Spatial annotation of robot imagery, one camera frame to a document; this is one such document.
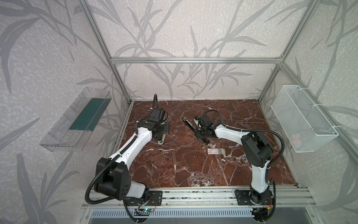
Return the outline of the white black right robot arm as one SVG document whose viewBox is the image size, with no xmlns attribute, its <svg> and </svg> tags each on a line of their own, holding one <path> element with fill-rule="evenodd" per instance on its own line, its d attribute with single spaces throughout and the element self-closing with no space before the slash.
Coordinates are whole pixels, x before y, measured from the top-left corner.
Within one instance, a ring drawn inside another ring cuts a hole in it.
<svg viewBox="0 0 358 224">
<path fill-rule="evenodd" d="M 240 129 L 226 125 L 219 115 L 220 122 L 214 123 L 207 116 L 207 113 L 219 111 L 212 109 L 204 112 L 201 116 L 196 116 L 194 121 L 197 128 L 194 129 L 195 135 L 199 140 L 208 142 L 209 137 L 225 139 L 236 142 L 243 146 L 246 158 L 252 166 L 252 182 L 250 185 L 249 197 L 255 204 L 260 204 L 262 200 L 269 196 L 269 181 L 267 171 L 283 154 L 285 143 L 280 134 L 265 129 Z M 276 136 L 281 143 L 279 154 L 272 158 L 273 147 L 265 136 L 270 133 Z"/>
</svg>

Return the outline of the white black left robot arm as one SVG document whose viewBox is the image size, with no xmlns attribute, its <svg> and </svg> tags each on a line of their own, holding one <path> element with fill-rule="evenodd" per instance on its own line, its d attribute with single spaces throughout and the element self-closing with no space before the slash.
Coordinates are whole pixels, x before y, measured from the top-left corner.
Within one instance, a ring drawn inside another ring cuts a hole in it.
<svg viewBox="0 0 358 224">
<path fill-rule="evenodd" d="M 150 112 L 135 125 L 131 138 L 109 158 L 101 158 L 96 165 L 96 175 L 90 182 L 85 201 L 100 204 L 113 199 L 146 203 L 150 198 L 149 187 L 131 180 L 129 169 L 134 159 L 152 139 L 163 144 L 169 133 L 167 112 L 158 106 L 157 94 L 153 97 Z"/>
</svg>

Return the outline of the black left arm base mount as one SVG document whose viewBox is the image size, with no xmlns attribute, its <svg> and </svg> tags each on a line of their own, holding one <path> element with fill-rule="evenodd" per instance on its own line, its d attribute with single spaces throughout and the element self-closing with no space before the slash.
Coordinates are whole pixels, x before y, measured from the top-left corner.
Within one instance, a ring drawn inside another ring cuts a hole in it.
<svg viewBox="0 0 358 224">
<path fill-rule="evenodd" d="M 149 190 L 144 194 L 143 198 L 131 197 L 125 201 L 127 206 L 161 206 L 163 199 L 163 191 L 161 190 Z"/>
</svg>

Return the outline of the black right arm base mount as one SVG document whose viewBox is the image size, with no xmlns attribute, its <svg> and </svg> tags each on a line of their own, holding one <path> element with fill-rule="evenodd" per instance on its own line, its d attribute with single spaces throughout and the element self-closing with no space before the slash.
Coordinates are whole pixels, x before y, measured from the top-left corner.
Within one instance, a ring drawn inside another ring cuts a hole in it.
<svg viewBox="0 0 358 224">
<path fill-rule="evenodd" d="M 253 189 L 251 190 L 236 189 L 234 194 L 238 205 L 252 205 L 252 206 L 272 205 L 272 199 L 274 198 L 269 188 L 267 188 L 263 193 L 258 193 Z"/>
</svg>

